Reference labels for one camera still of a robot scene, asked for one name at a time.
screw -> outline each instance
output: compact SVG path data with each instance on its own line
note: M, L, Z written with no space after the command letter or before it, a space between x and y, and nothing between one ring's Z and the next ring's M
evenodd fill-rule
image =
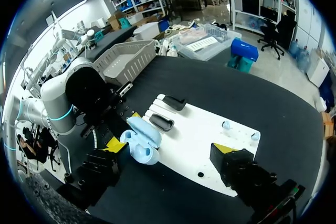
M83 186L85 184L85 181L82 179L82 180L80 180L80 181L78 181L78 185L79 186Z

white tray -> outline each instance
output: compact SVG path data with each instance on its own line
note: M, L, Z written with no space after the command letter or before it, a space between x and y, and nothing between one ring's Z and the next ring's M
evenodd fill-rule
M217 143L238 150L245 148L255 155L259 141L252 140L251 136L258 131L188 103L182 111L176 111L162 101L164 97L164 94L158 95L143 116L150 124L149 118L153 113L175 122L168 132L163 132L152 124L162 135L160 162L202 186L236 196L235 191L224 185L210 161L211 144ZM225 121L229 121L230 130L222 128Z

plastic container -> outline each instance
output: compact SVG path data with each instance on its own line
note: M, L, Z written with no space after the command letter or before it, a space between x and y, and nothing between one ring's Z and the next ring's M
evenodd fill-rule
M249 73L252 64L253 64L253 61L242 57L239 61L237 69L241 72Z
M296 57L298 68L302 73L306 73L309 66L309 53L307 51L307 46L300 51Z
M154 40L125 42L106 50L94 65L106 82L122 86L133 81L155 56Z
M176 36L173 44L181 56L208 61L229 48L235 38L241 39L242 35L235 31L225 31L217 26L205 24Z
M122 29L131 27L131 24L129 23L129 21L126 18L119 18L119 22L120 22L120 25L121 25Z
M298 52L300 50L299 44L298 44L298 39L292 41L289 46L289 54L296 59Z
M137 13L137 14L127 18L127 20L130 22L131 25L134 25L136 22L139 22L142 19L143 19L143 14L142 13Z
M136 40L149 40L159 35L158 22L151 22L140 26L134 30L133 34Z
M159 21L159 30L160 31L166 31L169 27L168 20L161 20Z

gray plastic part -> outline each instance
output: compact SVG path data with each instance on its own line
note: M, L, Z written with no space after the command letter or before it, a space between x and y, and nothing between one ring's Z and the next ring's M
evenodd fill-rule
M156 56L154 40L116 44L95 62L106 82L118 86L132 82Z

black table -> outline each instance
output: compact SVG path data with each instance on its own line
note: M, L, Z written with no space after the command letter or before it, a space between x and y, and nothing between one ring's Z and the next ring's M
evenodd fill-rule
M118 43L123 43L128 38L132 37L136 26L131 26L129 28L120 29L117 31L112 31L108 34L105 34L104 37L97 42L97 46L92 50L86 50L86 52L82 52L79 56L84 57L86 54L86 58L90 61L94 62L101 56L107 49L110 49L113 45Z
M194 106L259 130L256 161L277 173L279 184L293 179L305 186L297 204L298 214L303 211L322 153L322 118L311 105L271 82L220 64L158 56L134 81L127 104L143 115L160 93L187 98ZM77 142L80 137L67 138ZM253 213L237 197L207 189L160 163L146 166L133 159L117 185L89 211L116 224L246 223Z

